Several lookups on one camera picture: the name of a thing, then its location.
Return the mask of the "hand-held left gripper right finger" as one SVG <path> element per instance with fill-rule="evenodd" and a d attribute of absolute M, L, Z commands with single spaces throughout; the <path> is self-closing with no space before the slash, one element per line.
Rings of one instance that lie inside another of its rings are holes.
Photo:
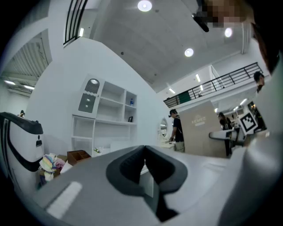
<path fill-rule="evenodd" d="M 231 161 L 145 146 L 145 162 L 158 188 L 157 207 L 145 226 L 220 226 L 229 194 Z"/>

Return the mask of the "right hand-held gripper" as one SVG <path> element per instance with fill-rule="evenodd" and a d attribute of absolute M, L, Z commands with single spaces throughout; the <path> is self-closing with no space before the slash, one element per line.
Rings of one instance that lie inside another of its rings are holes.
<path fill-rule="evenodd" d="M 245 141 L 248 135 L 254 135 L 258 132 L 267 129 L 265 122 L 259 112 L 254 115 L 252 112 L 247 112 L 240 118 L 238 118 L 240 132 L 236 129 L 221 130 L 217 132 L 210 132 L 209 138 L 215 140 L 232 140 L 236 141 L 237 138 L 240 141 Z"/>

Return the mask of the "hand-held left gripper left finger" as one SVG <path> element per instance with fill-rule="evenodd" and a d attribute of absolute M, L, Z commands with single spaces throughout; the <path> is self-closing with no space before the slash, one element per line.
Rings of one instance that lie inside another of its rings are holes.
<path fill-rule="evenodd" d="M 45 226 L 155 226 L 159 219 L 143 197 L 122 194 L 106 176 L 109 163 L 133 151 L 121 149 L 84 160 L 33 195 Z"/>

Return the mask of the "brown wooden organizer box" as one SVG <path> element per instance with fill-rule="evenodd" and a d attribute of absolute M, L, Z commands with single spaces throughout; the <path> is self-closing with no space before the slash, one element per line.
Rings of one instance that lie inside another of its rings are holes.
<path fill-rule="evenodd" d="M 67 160 L 68 163 L 72 166 L 75 164 L 82 162 L 85 159 L 91 158 L 91 155 L 89 155 L 84 150 L 77 150 L 77 151 L 68 151 L 67 152 Z"/>

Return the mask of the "pastel striped towel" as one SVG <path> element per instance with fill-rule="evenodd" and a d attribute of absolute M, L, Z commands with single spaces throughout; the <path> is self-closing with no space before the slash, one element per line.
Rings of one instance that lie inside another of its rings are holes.
<path fill-rule="evenodd" d="M 45 154 L 39 162 L 39 169 L 43 173 L 45 181 L 51 181 L 54 174 L 59 172 L 65 165 L 65 161 L 59 158 L 56 154 Z"/>

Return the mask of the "white vanity table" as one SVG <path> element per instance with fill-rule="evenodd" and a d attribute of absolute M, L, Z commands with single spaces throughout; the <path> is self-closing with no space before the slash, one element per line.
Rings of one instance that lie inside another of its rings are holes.
<path fill-rule="evenodd" d="M 164 142 L 160 142 L 160 147 L 168 148 L 168 149 L 173 149 L 175 147 L 175 143 L 174 142 L 170 142 L 169 140 L 166 140 Z"/>

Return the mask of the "black metal railing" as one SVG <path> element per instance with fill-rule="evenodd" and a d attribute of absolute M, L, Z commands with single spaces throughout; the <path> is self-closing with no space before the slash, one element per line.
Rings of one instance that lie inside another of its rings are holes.
<path fill-rule="evenodd" d="M 78 39 L 80 23 L 87 3 L 88 0 L 71 0 L 65 24 L 64 47 Z"/>
<path fill-rule="evenodd" d="M 165 99 L 164 103 L 169 108 L 175 107 L 228 87 L 232 87 L 241 82 L 249 81 L 253 79 L 255 72 L 263 73 L 263 70 L 259 66 L 258 62 L 249 64 L 222 76 L 215 77 L 214 79 L 209 80 L 199 86 L 195 86 L 173 97 Z"/>

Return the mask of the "white oval vanity mirror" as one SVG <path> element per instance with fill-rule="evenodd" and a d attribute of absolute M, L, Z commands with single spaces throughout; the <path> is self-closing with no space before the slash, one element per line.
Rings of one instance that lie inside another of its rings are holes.
<path fill-rule="evenodd" d="M 168 123 L 167 120 L 165 118 L 163 118 L 161 120 L 161 123 L 159 125 L 159 140 L 160 141 L 164 141 L 167 139 L 167 135 L 168 135 Z"/>

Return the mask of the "white shelf unit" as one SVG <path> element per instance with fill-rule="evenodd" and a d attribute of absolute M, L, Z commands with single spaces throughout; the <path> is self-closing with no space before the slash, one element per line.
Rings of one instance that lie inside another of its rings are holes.
<path fill-rule="evenodd" d="M 138 79 L 123 85 L 109 78 L 97 77 L 104 79 L 105 83 L 96 118 L 75 114 L 83 80 L 73 94 L 69 132 L 66 133 L 68 145 L 65 151 L 84 150 L 92 157 L 98 157 L 125 147 L 156 144 L 159 117 L 151 116 L 147 109 L 150 102 L 154 101 L 149 86 Z M 103 148 L 102 154 L 93 154 L 95 147 Z"/>

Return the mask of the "white and black machine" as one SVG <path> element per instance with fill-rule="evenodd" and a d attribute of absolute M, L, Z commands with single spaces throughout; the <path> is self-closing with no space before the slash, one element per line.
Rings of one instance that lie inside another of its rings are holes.
<path fill-rule="evenodd" d="M 12 113 L 0 113 L 0 168 L 16 190 L 33 195 L 44 156 L 43 129 L 39 122 Z"/>

